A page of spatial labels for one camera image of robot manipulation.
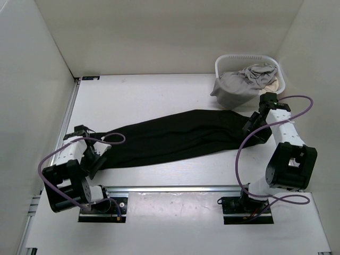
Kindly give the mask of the black trousers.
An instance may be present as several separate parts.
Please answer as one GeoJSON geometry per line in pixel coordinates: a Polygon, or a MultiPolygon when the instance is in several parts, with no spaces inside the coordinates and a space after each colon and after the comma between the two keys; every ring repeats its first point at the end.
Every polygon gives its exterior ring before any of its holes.
{"type": "Polygon", "coordinates": [[[91,137],[114,143],[103,169],[140,167],[239,149],[248,120],[231,110],[195,109],[91,137]]]}

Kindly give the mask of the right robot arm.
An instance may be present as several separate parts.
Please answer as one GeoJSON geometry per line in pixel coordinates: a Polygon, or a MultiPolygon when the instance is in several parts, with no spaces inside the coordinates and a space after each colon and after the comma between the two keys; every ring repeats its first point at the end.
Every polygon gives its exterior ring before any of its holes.
{"type": "Polygon", "coordinates": [[[276,143],[264,177],[242,187],[239,207],[244,212],[261,209],[277,193],[308,187],[318,154],[300,138],[294,119],[289,105],[279,102],[276,93],[267,92],[243,127],[242,146],[250,141],[266,143],[270,136],[276,143]]]}

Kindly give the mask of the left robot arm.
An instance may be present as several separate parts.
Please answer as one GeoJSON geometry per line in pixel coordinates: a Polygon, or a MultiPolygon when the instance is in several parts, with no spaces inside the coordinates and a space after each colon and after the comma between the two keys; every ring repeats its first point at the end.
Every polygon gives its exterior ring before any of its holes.
{"type": "Polygon", "coordinates": [[[45,184],[48,201],[53,212],[75,207],[75,204],[60,195],[61,192],[81,205],[93,202],[94,208],[105,213],[111,208],[111,199],[104,195],[102,186],[90,186],[107,161],[103,156],[109,145],[90,140],[79,140],[56,154],[56,162],[42,170],[42,175],[57,188],[54,191],[45,184]]]}

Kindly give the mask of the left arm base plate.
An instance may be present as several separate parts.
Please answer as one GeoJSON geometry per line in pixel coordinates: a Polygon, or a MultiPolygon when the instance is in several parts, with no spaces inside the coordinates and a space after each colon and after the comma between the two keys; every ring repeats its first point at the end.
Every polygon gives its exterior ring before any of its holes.
{"type": "Polygon", "coordinates": [[[128,210],[128,197],[113,197],[120,208],[111,201],[105,201],[91,206],[91,211],[80,210],[78,222],[80,223],[125,223],[128,210]]]}

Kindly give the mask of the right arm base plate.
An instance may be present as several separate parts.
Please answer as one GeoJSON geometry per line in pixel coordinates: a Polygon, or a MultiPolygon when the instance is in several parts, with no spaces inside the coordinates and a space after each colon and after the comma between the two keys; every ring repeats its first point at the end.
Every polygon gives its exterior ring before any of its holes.
{"type": "Polygon", "coordinates": [[[224,225],[273,224],[269,201],[241,197],[221,197],[217,200],[223,211],[224,225]]]}

